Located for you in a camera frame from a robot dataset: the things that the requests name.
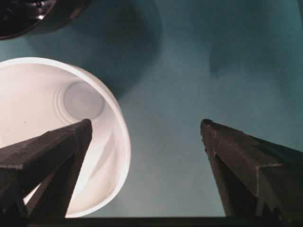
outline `black bar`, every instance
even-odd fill
[[[67,218],[32,219],[26,227],[261,227],[261,218]]]

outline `black object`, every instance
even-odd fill
[[[227,216],[303,226],[303,153],[211,120],[201,134]]]
[[[75,19],[90,0],[0,0],[0,40],[47,33]]]
[[[63,218],[91,135],[90,120],[83,120],[0,149],[0,217]]]
[[[202,121],[201,134],[228,217],[64,219],[91,134],[90,121],[83,120],[0,149],[2,217],[13,218],[11,222],[18,220],[19,226],[27,227],[297,227],[303,224],[303,154],[211,120]],[[41,186],[25,206],[22,198],[40,181]]]

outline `teal surface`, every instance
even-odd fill
[[[121,192],[90,217],[222,216],[204,118],[303,150],[303,27],[296,0],[94,0],[0,60],[82,67],[117,97],[132,140]]]

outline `cup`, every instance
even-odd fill
[[[118,194],[130,166],[130,137],[117,100],[99,79],[59,61],[12,59],[0,63],[0,100],[0,148],[91,119],[92,141],[66,217],[94,212]]]

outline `cup rim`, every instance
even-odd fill
[[[72,66],[72,65],[69,65],[69,64],[66,64],[66,63],[63,63],[60,61],[56,61],[56,60],[51,60],[51,59],[47,59],[47,58],[38,58],[38,57],[15,58],[15,59],[0,62],[0,70],[5,67],[14,66],[14,65],[18,65],[18,64],[44,64],[44,65],[60,68],[69,73],[72,73],[73,75],[81,78],[82,80],[84,80],[85,82],[90,84],[94,89],[96,89],[104,97],[104,99],[109,104],[109,106],[112,108],[115,116],[117,117],[119,125],[121,127],[122,136],[125,141],[125,149],[126,149],[125,161],[124,161],[124,166],[122,168],[122,172],[120,175],[120,179],[117,182],[114,190],[102,202],[100,202],[99,204],[94,205],[91,208],[88,208],[84,211],[66,215],[66,217],[67,218],[82,217],[84,215],[88,215],[88,214],[102,208],[103,206],[108,204],[121,190],[122,186],[124,185],[124,183],[126,181],[126,177],[128,175],[129,168],[130,168],[130,162],[131,162],[130,136],[129,136],[127,125],[125,123],[120,106],[119,106],[116,98],[111,93],[111,91],[106,87],[106,85],[103,82],[101,82],[98,78],[96,78],[94,75],[92,75],[91,73],[89,73],[81,68],[78,68],[77,66]]]

